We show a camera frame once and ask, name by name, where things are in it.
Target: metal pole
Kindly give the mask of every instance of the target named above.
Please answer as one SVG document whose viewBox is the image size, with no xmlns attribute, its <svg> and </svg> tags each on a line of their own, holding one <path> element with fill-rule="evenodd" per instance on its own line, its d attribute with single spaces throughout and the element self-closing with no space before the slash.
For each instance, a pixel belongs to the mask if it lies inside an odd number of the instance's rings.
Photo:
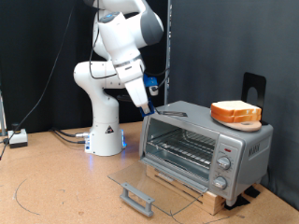
<svg viewBox="0 0 299 224">
<path fill-rule="evenodd" d="M 167 21 L 167 43 L 166 43 L 166 68 L 170 67 L 170 38 L 171 38 L 171 10 L 172 10 L 171 0 L 168 0 L 168 21 Z M 168 80 L 165 81 L 164 84 L 164 104 L 168 104 Z"/>
<path fill-rule="evenodd" d="M 4 109 L 3 109 L 3 103 L 2 103 L 2 92 L 0 91 L 0 122 L 1 122 L 1 130 L 2 130 L 2 136 L 6 136 L 6 125 L 4 123 Z"/>
</svg>

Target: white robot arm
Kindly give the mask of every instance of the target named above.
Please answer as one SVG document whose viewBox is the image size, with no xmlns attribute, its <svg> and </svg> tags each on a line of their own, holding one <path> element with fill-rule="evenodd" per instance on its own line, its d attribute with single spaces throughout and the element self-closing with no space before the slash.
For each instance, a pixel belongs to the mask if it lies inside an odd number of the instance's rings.
<svg viewBox="0 0 299 224">
<path fill-rule="evenodd" d="M 77 84 L 93 105 L 93 126 L 85 152 L 111 156 L 121 152 L 119 103 L 104 89 L 126 88 L 144 114 L 150 112 L 143 83 L 145 65 L 138 49 L 158 43 L 163 35 L 159 17 L 145 0 L 84 0 L 100 8 L 94 18 L 93 50 L 106 62 L 79 63 L 74 71 Z M 137 13 L 125 19 L 123 14 Z"/>
<path fill-rule="evenodd" d="M 158 43 L 164 29 L 160 18 L 151 10 L 145 0 L 85 0 L 89 6 L 103 8 L 96 20 L 101 45 L 95 52 L 111 58 L 121 83 L 124 83 L 131 99 L 137 107 L 148 114 L 148 97 L 143 84 L 145 65 L 138 49 Z M 123 14 L 136 12 L 137 15 L 125 19 Z"/>
</svg>

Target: warning label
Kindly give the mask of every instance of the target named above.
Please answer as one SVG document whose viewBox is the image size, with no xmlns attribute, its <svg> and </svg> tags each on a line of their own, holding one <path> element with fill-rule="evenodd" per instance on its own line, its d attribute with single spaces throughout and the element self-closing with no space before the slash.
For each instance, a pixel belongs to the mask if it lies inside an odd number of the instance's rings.
<svg viewBox="0 0 299 224">
<path fill-rule="evenodd" d="M 111 128 L 111 126 L 109 126 L 106 130 L 106 133 L 114 133 L 113 129 Z"/>
</svg>

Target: oven foot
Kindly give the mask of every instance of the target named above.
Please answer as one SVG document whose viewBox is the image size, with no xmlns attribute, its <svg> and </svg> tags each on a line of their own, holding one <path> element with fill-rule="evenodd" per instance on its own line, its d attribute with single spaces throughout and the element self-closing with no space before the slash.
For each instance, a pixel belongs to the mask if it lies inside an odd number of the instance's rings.
<svg viewBox="0 0 299 224">
<path fill-rule="evenodd" d="M 226 204 L 227 206 L 232 207 L 236 202 L 236 198 L 232 199 L 232 200 L 226 200 Z"/>
</svg>

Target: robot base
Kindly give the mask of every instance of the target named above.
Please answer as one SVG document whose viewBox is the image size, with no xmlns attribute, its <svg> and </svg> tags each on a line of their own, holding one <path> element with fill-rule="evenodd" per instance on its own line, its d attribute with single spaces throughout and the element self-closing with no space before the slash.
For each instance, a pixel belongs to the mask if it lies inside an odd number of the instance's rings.
<svg viewBox="0 0 299 224">
<path fill-rule="evenodd" d="M 85 139 L 85 152 L 97 156 L 113 156 L 122 150 L 122 134 L 118 122 L 94 123 Z"/>
</svg>

